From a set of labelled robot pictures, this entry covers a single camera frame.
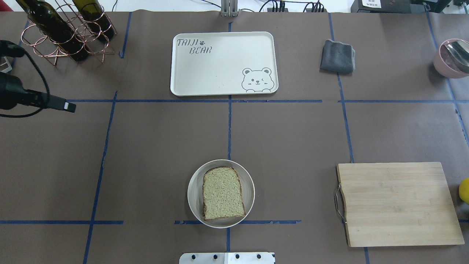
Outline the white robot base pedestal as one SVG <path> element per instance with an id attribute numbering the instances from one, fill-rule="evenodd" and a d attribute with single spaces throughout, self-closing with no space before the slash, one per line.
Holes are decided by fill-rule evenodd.
<path id="1" fill-rule="evenodd" d="M 179 264 L 275 264 L 271 252 L 211 252 L 184 253 Z"/>

